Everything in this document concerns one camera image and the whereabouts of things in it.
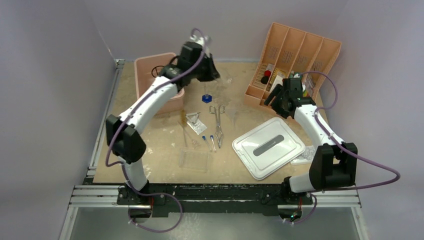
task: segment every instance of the metal frame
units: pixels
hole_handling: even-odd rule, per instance
[[[116,59],[116,72],[112,90],[103,114],[97,138],[94,144],[90,165],[87,169],[86,180],[94,178],[99,162],[100,148],[105,138],[104,122],[113,106],[115,95],[123,72],[125,60]],[[68,210],[60,233],[59,240],[69,240],[75,224],[79,208],[138,208],[150,209],[149,205],[117,205],[118,185],[76,185],[69,201]],[[315,193],[317,208],[350,208],[360,240],[368,240],[367,227],[361,211],[361,201],[356,190],[326,191]],[[279,205],[280,209],[297,208],[297,205]]]

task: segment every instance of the scissors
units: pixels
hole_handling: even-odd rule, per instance
[[[218,111],[215,108],[215,106],[209,106],[209,113],[215,114],[215,120],[216,120],[216,131],[215,131],[215,137],[218,139],[218,148],[221,148],[221,143],[223,142],[224,133],[221,129],[221,114],[225,113],[225,106],[220,105],[218,107]]]

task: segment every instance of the beige table surface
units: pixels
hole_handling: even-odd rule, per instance
[[[208,160],[207,171],[201,172],[179,166],[181,150],[185,148],[183,129],[178,124],[180,112],[163,113],[156,115],[141,134],[146,142],[147,150],[142,157],[144,171],[152,183],[281,183],[287,176],[296,176],[309,169],[308,164],[292,166],[290,163],[283,166],[264,180],[258,181],[252,177],[245,165],[233,150],[234,139],[247,133],[275,115],[254,109],[243,104],[245,90],[255,73],[256,63],[216,63],[216,68],[221,74],[218,81],[206,83],[206,89],[213,96],[211,103],[201,101],[204,94],[205,83],[193,80],[185,87],[184,109],[187,113],[200,112],[199,119],[207,126],[203,132],[206,136],[215,133],[215,116],[209,113],[210,105],[225,105],[226,110],[237,109],[234,122],[226,113],[221,114],[221,127],[224,133],[222,146],[216,153],[211,153]],[[136,101],[134,78],[134,64],[127,62],[120,79],[111,113],[119,115]],[[321,106],[321,97],[317,98],[317,105]],[[306,146],[312,145],[302,127],[293,119],[284,120],[299,136]],[[208,152],[208,147],[201,136],[189,127],[186,130],[190,136],[199,142],[196,151]],[[187,137],[189,149],[193,149],[190,138]],[[122,183],[124,176],[121,167],[105,166],[107,152],[106,140],[100,149],[100,157],[95,183]],[[116,161],[113,155],[110,161]]]

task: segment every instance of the gray floor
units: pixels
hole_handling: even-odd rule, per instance
[[[143,223],[155,229],[172,226],[177,213]],[[279,217],[261,214],[185,213],[167,233],[128,224],[126,208],[80,208],[72,240],[359,240],[350,208],[318,208],[309,220],[291,227]]]

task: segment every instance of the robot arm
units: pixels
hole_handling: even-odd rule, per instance
[[[110,115],[106,119],[106,140],[107,144],[110,145],[118,127],[122,124],[122,120],[130,117],[125,127],[119,132],[112,146],[112,152],[123,163],[131,184],[138,191],[148,182],[141,159],[146,151],[146,144],[140,136],[146,125],[164,104],[177,95],[183,87],[190,84],[192,79],[196,78],[200,82],[209,82],[220,77],[215,68],[212,54],[209,53],[207,47],[207,43],[211,41],[210,38],[205,37],[204,39],[203,37],[192,36],[190,39],[191,41],[187,41],[182,46],[180,55],[177,56],[177,63],[173,64],[172,60],[164,66],[149,89],[130,108],[118,117]],[[203,49],[205,55],[196,68],[183,77],[180,76],[177,81],[166,84],[166,82],[190,69],[201,56]],[[162,84],[166,85],[156,90],[156,87]],[[141,101],[144,102],[133,112]]]
[[[316,148],[309,172],[284,179],[284,195],[288,198],[309,191],[349,187],[355,184],[357,159],[339,149],[318,125],[315,115],[342,146],[355,154],[358,153],[358,149],[353,143],[345,143],[331,130],[316,111],[317,106],[312,98],[303,96],[302,89],[301,78],[284,79],[283,85],[278,84],[264,102],[265,105],[270,104],[271,108],[283,118],[290,116],[296,120]]]

